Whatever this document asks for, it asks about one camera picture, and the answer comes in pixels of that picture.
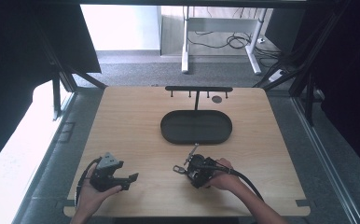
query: black oval tray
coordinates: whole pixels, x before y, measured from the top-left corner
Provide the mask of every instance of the black oval tray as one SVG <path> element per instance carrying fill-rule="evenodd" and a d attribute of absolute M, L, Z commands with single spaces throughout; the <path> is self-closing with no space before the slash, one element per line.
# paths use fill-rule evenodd
<path fill-rule="evenodd" d="M 162 136 L 174 144 L 219 144 L 232 132 L 232 122 L 216 110 L 175 110 L 161 123 Z"/>

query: human hand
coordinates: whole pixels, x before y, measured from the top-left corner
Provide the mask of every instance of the human hand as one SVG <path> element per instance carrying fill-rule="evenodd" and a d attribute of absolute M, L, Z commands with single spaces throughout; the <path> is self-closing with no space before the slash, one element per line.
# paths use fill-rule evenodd
<path fill-rule="evenodd" d="M 78 199 L 78 207 L 72 218 L 71 224 L 87 223 L 88 219 L 98 211 L 103 201 L 121 191 L 121 186 L 115 186 L 104 192 L 100 192 L 90 184 L 90 177 L 96 168 L 96 163 L 88 170 L 86 178 L 82 184 L 81 192 Z"/>
<path fill-rule="evenodd" d="M 230 161 L 224 158 L 216 160 L 216 162 L 217 166 L 223 165 L 233 169 Z M 213 186 L 218 189 L 233 191 L 239 184 L 242 185 L 242 181 L 236 175 L 230 175 L 223 171 L 215 171 L 213 177 L 205 184 L 205 187 Z"/>

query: black cable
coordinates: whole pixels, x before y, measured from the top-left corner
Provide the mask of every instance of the black cable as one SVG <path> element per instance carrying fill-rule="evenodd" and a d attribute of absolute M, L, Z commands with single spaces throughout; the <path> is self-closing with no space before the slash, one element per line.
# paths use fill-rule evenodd
<path fill-rule="evenodd" d="M 198 33 L 198 32 L 196 32 L 196 31 L 194 31 L 194 33 L 195 33 L 196 35 L 209 35 L 209 34 L 212 34 L 213 31 L 206 32 L 206 33 Z"/>
<path fill-rule="evenodd" d="M 232 47 L 233 49 L 242 49 L 244 48 L 246 45 L 241 41 L 241 40 L 246 40 L 244 37 L 242 36 L 239 36 L 239 35 L 235 35 L 236 33 L 233 33 L 231 36 L 229 36 L 227 38 L 227 44 L 225 45 L 222 45 L 222 46 L 211 46 L 211 45 L 206 45 L 206 44 L 202 44 L 202 43 L 198 43 L 198 42 L 194 42 L 192 40 L 190 40 L 188 38 L 188 41 L 191 43 L 191 44 L 194 44 L 194 45 L 202 45 L 204 47 L 207 47 L 207 48 L 211 48 L 211 49 L 222 49 L 226 46 L 230 46 Z M 232 41 L 238 41 L 241 45 L 239 47 L 236 47 L 232 44 Z"/>
<path fill-rule="evenodd" d="M 88 170 L 91 168 L 91 166 L 96 162 L 99 163 L 99 161 L 102 159 L 102 157 L 99 157 L 98 159 L 93 160 L 88 166 L 87 169 L 82 173 L 80 179 L 78 180 L 77 187 L 76 187 L 76 194 L 75 194 L 75 207 L 78 206 L 78 200 L 79 195 L 82 189 L 82 184 L 84 183 L 85 177 L 87 176 Z"/>
<path fill-rule="evenodd" d="M 210 14 L 209 7 L 206 7 L 207 13 L 209 13 L 210 18 L 212 18 L 212 14 Z"/>
<path fill-rule="evenodd" d="M 241 15 L 239 16 L 239 18 L 241 18 L 241 17 L 242 17 L 243 12 L 244 12 L 244 7 L 242 8 Z"/>
<path fill-rule="evenodd" d="M 256 7 L 256 11 L 257 11 L 257 10 L 258 10 L 258 7 Z M 255 15 L 254 15 L 253 19 L 256 18 L 256 11 L 255 11 Z"/>

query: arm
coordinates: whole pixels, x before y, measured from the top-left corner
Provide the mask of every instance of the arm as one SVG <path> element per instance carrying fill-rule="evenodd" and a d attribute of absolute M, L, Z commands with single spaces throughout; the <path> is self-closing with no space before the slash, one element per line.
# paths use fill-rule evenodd
<path fill-rule="evenodd" d="M 229 168 L 233 168 L 229 161 L 220 159 L 217 161 Z M 214 177 L 207 183 L 218 189 L 228 190 L 238 197 L 249 209 L 258 224 L 275 223 L 282 224 L 287 221 L 276 213 L 266 203 L 261 201 L 243 182 L 235 175 L 216 171 Z"/>
<path fill-rule="evenodd" d="M 78 207 L 75 215 L 70 221 L 71 224 L 85 224 L 90 217 L 99 209 L 103 201 L 109 196 L 121 191 L 121 186 L 115 186 L 105 192 L 99 192 L 90 184 L 90 177 L 95 170 L 96 163 L 88 170 L 87 177 L 85 178 L 79 200 Z"/>

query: wooden table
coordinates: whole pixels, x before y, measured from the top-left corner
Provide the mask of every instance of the wooden table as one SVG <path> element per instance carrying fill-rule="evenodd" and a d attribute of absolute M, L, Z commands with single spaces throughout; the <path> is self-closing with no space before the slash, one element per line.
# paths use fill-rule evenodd
<path fill-rule="evenodd" d="M 221 96 L 216 104 L 212 97 Z M 139 173 L 128 191 L 107 199 L 96 216 L 105 217 L 241 217 L 251 216 L 246 207 L 227 191 L 195 189 L 185 175 L 173 171 L 182 166 L 193 146 L 167 142 L 160 121 L 173 110 L 194 108 L 195 93 L 171 93 L 162 87 L 109 87 L 92 125 L 68 199 L 73 200 L 76 183 L 87 165 L 110 152 L 124 161 L 115 177 Z M 294 165 L 261 89 L 234 89 L 228 94 L 201 92 L 199 109 L 226 113 L 232 120 L 230 138 L 219 145 L 199 146 L 196 153 L 213 159 L 226 158 L 246 175 L 264 200 L 283 216 L 307 216 L 309 206 Z M 64 207 L 72 216 L 74 207 Z"/>

